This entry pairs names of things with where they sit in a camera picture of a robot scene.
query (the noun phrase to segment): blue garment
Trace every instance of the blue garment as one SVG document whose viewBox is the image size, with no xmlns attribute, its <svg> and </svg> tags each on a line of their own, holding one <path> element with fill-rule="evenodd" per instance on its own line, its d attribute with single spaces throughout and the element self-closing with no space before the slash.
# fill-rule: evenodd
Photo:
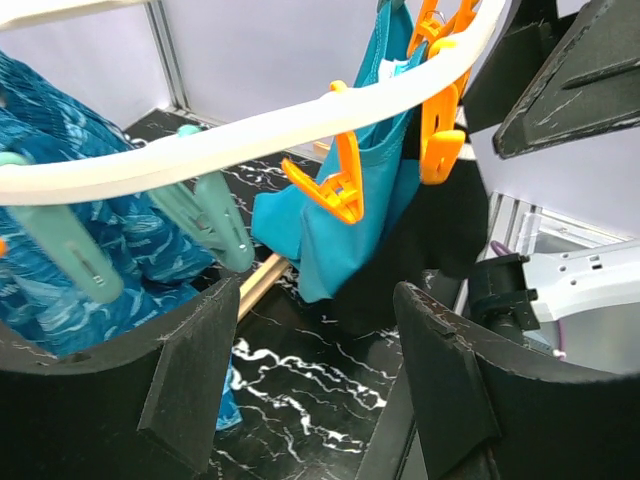
<svg viewBox="0 0 640 480">
<path fill-rule="evenodd" d="M 132 148 L 115 125 L 2 52 L 0 98 L 0 152 L 47 163 Z M 123 279 L 124 290 L 112 303 L 92 301 L 0 208 L 8 247 L 0 258 L 0 319 L 55 355 L 114 338 L 187 302 L 197 294 L 189 282 L 214 261 L 146 193 L 70 208 Z M 225 402 L 221 408 L 237 410 L 232 396 Z M 223 419 L 219 426 L 238 420 Z"/>
<path fill-rule="evenodd" d="M 413 22 L 406 6 L 381 9 L 375 30 L 354 83 L 355 87 L 379 81 L 381 63 L 405 61 L 405 69 L 419 65 L 425 46 L 410 59 L 406 51 Z M 307 302 L 332 298 L 338 288 L 373 254 L 390 224 L 407 207 L 419 184 L 417 163 L 400 162 L 411 112 L 356 131 L 364 184 L 364 218 L 346 225 L 315 204 L 296 186 L 256 197 L 252 234 L 274 252 L 288 258 L 299 270 L 299 292 Z M 329 151 L 318 184 L 340 171 L 337 148 Z"/>
</svg>

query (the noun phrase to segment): black metal edge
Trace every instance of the black metal edge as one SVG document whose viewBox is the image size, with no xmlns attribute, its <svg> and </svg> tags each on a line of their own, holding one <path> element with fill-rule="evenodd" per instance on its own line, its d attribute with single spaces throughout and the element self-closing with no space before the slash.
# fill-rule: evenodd
<svg viewBox="0 0 640 480">
<path fill-rule="evenodd" d="M 432 276 L 432 281 L 429 281 L 430 275 L 433 272 L 427 272 L 425 290 L 443 305 L 453 308 L 461 282 L 440 274 Z M 354 480 L 399 479 L 415 433 L 409 379 L 402 365 Z"/>
</svg>

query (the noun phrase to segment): black marble floor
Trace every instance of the black marble floor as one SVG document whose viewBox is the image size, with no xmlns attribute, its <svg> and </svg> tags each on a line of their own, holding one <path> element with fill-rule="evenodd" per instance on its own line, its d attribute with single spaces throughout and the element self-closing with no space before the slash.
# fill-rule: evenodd
<svg viewBox="0 0 640 480">
<path fill-rule="evenodd" d="M 198 124 L 154 111 L 128 134 L 144 144 L 184 123 Z M 254 196 L 289 184 L 281 160 L 271 155 L 225 171 L 247 226 Z M 294 160 L 310 174 L 319 167 Z M 256 253 L 253 270 L 270 254 L 261 245 Z M 228 275 L 212 268 L 198 286 Z M 244 422 L 216 435 L 204 480 L 355 477 L 402 363 L 400 343 L 396 332 L 346 338 L 326 311 L 300 299 L 290 273 L 240 323 L 233 389 Z"/>
</svg>

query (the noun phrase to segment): teal cloth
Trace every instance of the teal cloth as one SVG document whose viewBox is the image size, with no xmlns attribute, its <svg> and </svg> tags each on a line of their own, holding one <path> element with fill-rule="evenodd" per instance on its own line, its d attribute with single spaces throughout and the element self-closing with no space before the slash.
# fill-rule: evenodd
<svg viewBox="0 0 640 480">
<path fill-rule="evenodd" d="M 406 51 L 413 22 L 406 6 L 392 11 L 390 2 L 378 14 L 354 87 L 378 82 L 384 60 L 419 65 L 425 46 L 410 59 Z M 364 218 L 347 225 L 315 204 L 296 186 L 256 197 L 253 236 L 286 257 L 299 270 L 299 292 L 307 302 L 332 298 L 338 288 L 373 254 L 380 239 L 407 207 L 418 189 L 417 161 L 400 161 L 411 111 L 356 131 L 364 184 Z M 334 146 L 316 176 L 318 184 L 340 171 Z"/>
</svg>

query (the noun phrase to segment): white plastic hanger bar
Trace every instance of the white plastic hanger bar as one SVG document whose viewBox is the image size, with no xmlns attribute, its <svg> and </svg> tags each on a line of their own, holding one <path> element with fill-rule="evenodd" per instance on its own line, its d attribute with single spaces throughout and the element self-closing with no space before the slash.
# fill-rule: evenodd
<svg viewBox="0 0 640 480">
<path fill-rule="evenodd" d="M 355 130 L 424 102 L 485 49 L 506 0 L 484 0 L 456 47 L 385 82 L 274 110 L 187 138 L 104 157 L 0 167 L 0 205 L 69 204 L 169 185 L 295 145 Z"/>
<path fill-rule="evenodd" d="M 4 0 L 0 31 L 105 12 L 149 0 Z"/>
</svg>

